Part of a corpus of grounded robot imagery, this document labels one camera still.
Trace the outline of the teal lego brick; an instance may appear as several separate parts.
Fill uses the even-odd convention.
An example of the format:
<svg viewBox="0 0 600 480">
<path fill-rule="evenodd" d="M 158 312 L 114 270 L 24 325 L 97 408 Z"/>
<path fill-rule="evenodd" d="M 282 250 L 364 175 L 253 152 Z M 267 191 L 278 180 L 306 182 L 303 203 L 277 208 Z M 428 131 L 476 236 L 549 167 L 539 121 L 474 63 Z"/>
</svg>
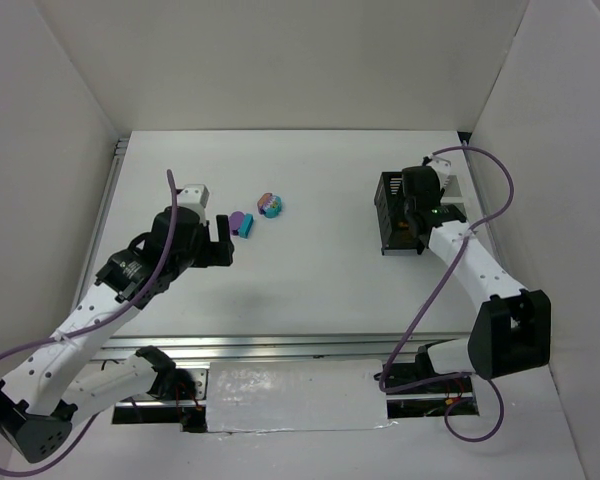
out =
<svg viewBox="0 0 600 480">
<path fill-rule="evenodd" d="M 240 238 L 248 238 L 251 232 L 251 229 L 254 225 L 254 217 L 252 214 L 244 214 L 242 223 L 238 228 L 238 236 Z"/>
</svg>

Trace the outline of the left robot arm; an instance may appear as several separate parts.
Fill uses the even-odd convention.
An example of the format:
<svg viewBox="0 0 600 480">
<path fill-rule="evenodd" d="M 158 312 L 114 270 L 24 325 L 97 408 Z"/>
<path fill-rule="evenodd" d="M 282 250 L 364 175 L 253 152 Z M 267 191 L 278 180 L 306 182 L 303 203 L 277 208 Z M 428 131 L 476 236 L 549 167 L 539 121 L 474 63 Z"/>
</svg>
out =
<svg viewBox="0 0 600 480">
<path fill-rule="evenodd" d="M 136 395 L 158 400 L 192 397 L 191 374 L 155 346 L 81 376 L 83 367 L 123 325 L 166 292 L 189 268 L 228 267 L 233 261 L 229 218 L 216 218 L 218 238 L 198 213 L 168 207 L 150 231 L 111 255 L 71 315 L 30 356 L 0 378 L 0 434 L 31 464 L 53 455 L 74 427 Z"/>
</svg>

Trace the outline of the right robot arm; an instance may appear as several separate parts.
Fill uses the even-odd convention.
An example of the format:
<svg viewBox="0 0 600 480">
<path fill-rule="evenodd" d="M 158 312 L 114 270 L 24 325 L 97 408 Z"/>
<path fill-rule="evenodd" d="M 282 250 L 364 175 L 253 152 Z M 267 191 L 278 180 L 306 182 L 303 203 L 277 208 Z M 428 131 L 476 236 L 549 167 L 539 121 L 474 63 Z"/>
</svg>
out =
<svg viewBox="0 0 600 480">
<path fill-rule="evenodd" d="M 543 367 L 551 351 L 551 302 L 511 277 L 476 238 L 454 205 L 441 203 L 438 173 L 430 166 L 402 170 L 404 216 L 411 233 L 451 270 L 477 316 L 468 337 L 418 349 L 424 378 L 466 372 L 482 379 Z"/>
</svg>

